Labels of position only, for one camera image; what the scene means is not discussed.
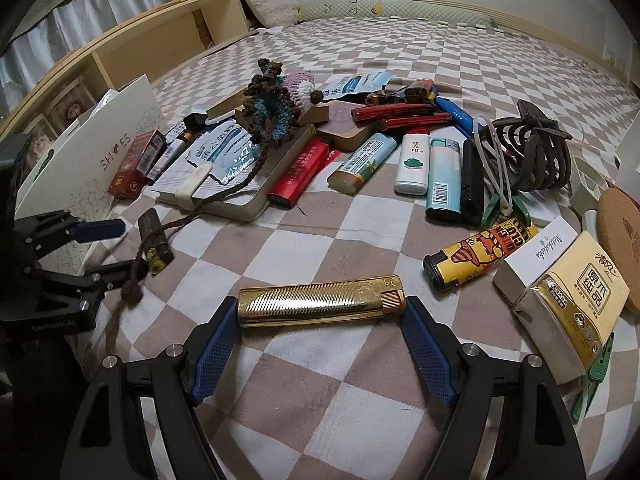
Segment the white lighter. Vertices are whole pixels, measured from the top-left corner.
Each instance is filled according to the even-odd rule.
[[[429,189],[430,136],[424,133],[407,133],[402,138],[400,160],[396,172],[394,190],[407,195],[424,195]]]

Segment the crocheted toy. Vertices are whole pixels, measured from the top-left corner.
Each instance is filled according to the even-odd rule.
[[[281,76],[282,63],[259,59],[262,74],[255,75],[244,91],[242,114],[254,144],[260,144],[265,132],[278,148],[293,138],[300,115],[324,97],[316,90],[314,78],[306,72]]]

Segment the green clip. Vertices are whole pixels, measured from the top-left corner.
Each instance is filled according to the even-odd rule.
[[[531,225],[531,216],[529,215],[529,210],[527,206],[524,205],[524,201],[519,193],[514,194],[511,197],[511,206],[513,207],[513,211],[511,216],[515,216],[521,224],[526,227]],[[489,204],[484,210],[484,214],[482,215],[482,228],[488,229],[498,223],[498,216],[502,214],[500,210],[500,196],[497,193],[491,197],[489,200]]]
[[[607,369],[609,368],[609,361],[611,359],[611,350],[613,348],[613,335],[613,332],[611,332],[609,339],[607,339],[607,343],[600,351],[599,359],[596,359],[589,368],[589,373],[587,374],[590,382],[589,388],[587,390],[587,412],[591,407],[591,402],[593,401],[593,397],[598,390],[598,386],[602,381],[604,381],[604,378],[607,376]],[[578,396],[575,398],[574,407],[571,410],[571,420],[574,422],[574,424],[577,424],[578,420],[580,420],[581,411],[582,392],[579,392]]]

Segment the lighter with barcode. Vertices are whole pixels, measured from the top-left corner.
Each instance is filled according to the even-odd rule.
[[[426,216],[431,220],[460,223],[460,145],[451,139],[431,138]]]

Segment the screw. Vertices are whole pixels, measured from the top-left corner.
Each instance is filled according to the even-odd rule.
[[[480,353],[480,347],[475,343],[464,343],[462,351],[467,355],[474,356]]]
[[[118,358],[115,355],[107,355],[102,360],[102,366],[105,368],[113,368],[116,364],[118,364]]]
[[[540,368],[542,366],[542,359],[540,359],[540,357],[538,357],[537,355],[528,355],[527,363],[529,363],[534,368]]]
[[[169,357],[178,357],[182,353],[182,345],[176,343],[169,345],[164,351]]]

